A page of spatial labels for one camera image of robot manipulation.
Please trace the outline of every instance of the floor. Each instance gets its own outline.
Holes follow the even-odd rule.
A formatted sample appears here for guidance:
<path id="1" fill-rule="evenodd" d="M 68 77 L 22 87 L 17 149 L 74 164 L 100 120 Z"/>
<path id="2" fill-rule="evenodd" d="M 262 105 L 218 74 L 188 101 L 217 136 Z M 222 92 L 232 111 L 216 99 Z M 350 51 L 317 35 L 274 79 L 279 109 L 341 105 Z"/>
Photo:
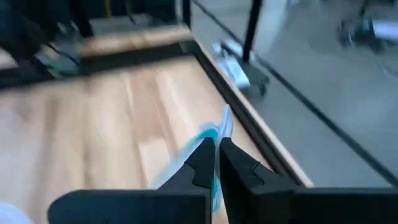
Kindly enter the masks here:
<path id="1" fill-rule="evenodd" d="M 200 0 L 238 37 L 244 39 L 250 1 Z M 367 49 L 344 49 L 336 40 L 341 19 L 358 9 L 357 0 L 305 1 L 289 5 L 270 0 L 263 6 L 254 50 L 395 174 L 398 133 L 398 52 L 373 55 Z M 192 6 L 193 33 L 213 52 L 212 44 L 228 39 L 209 17 Z M 385 7 L 369 14 L 394 17 Z M 131 30 L 128 19 L 93 21 L 97 34 Z M 253 94 L 249 101 L 317 187 L 390 186 L 340 137 L 294 97 L 268 71 L 271 79 L 265 98 Z"/>

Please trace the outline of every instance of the clear plastic bag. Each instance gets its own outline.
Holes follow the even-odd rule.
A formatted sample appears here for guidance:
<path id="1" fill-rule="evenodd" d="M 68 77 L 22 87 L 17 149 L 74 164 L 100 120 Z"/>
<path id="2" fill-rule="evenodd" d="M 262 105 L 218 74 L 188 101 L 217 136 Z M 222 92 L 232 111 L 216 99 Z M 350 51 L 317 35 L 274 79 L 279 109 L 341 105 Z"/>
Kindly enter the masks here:
<path id="1" fill-rule="evenodd" d="M 233 115 L 229 105 L 225 105 L 223 119 L 218 126 L 212 123 L 206 123 L 201 127 L 201 132 L 192 140 L 190 140 L 175 159 L 170 161 L 170 164 L 155 178 L 152 186 L 157 189 L 171 176 L 173 176 L 190 157 L 192 152 L 199 146 L 205 138 L 212 138 L 216 145 L 215 155 L 215 178 L 213 179 L 213 212 L 216 212 L 221 204 L 223 194 L 221 192 L 220 183 L 220 142 L 225 137 L 231 137 L 233 131 Z"/>

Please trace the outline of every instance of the gray concrete floor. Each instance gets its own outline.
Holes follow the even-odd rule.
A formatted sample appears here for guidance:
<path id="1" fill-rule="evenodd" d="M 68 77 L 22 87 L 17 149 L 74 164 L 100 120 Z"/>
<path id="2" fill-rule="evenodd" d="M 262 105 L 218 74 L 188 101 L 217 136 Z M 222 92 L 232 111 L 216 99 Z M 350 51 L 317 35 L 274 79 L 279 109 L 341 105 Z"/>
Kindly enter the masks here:
<path id="1" fill-rule="evenodd" d="M 250 1 L 201 2 L 244 39 Z M 395 63 L 398 51 L 375 56 L 366 49 L 340 47 L 336 40 L 337 25 L 341 19 L 352 16 L 357 5 L 355 0 L 349 4 L 336 0 L 292 6 L 272 35 L 267 30 L 269 18 L 263 18 L 259 28 L 265 27 L 266 32 L 257 34 L 255 51 L 332 121 L 398 174 L 398 166 L 394 164 L 398 156 L 395 152 L 398 78 L 392 72 L 394 66 L 398 72 Z M 193 6 L 192 11 L 193 33 L 213 54 L 211 45 L 229 37 L 197 7 Z M 97 34 L 115 30 L 114 27 L 106 30 L 104 20 L 92 23 Z M 127 18 L 120 18 L 116 25 L 120 27 L 116 29 L 118 32 L 133 29 Z M 267 96 L 250 94 L 247 97 L 315 186 L 389 186 L 270 73 L 265 70 L 264 73 L 271 79 Z"/>

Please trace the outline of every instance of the wooden floor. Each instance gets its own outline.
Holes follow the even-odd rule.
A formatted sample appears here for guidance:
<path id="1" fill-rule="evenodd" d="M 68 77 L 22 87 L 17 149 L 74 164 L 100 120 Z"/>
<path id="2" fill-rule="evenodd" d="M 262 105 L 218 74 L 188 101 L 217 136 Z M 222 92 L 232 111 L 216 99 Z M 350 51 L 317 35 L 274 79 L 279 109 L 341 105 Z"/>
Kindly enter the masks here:
<path id="1" fill-rule="evenodd" d="M 147 189 L 224 104 L 194 58 L 3 92 L 0 201 L 46 223 L 73 189 Z M 233 141 L 267 166 L 237 120 Z M 222 205 L 213 223 L 227 222 Z"/>

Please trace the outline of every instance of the black vertical pole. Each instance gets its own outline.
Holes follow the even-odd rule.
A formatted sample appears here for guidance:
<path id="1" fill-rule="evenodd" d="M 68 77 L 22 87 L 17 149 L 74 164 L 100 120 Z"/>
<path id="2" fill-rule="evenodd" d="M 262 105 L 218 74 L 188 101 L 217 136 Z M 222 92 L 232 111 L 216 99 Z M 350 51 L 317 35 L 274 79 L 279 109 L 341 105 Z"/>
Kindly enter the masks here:
<path id="1" fill-rule="evenodd" d="M 257 22 L 259 20 L 262 0 L 252 0 L 248 31 L 246 32 L 246 40 L 243 45 L 243 61 L 248 62 L 250 59 L 250 51 L 253 45 L 254 34 L 256 33 Z"/>
<path id="2" fill-rule="evenodd" d="M 182 20 L 191 28 L 191 1 L 182 0 Z"/>

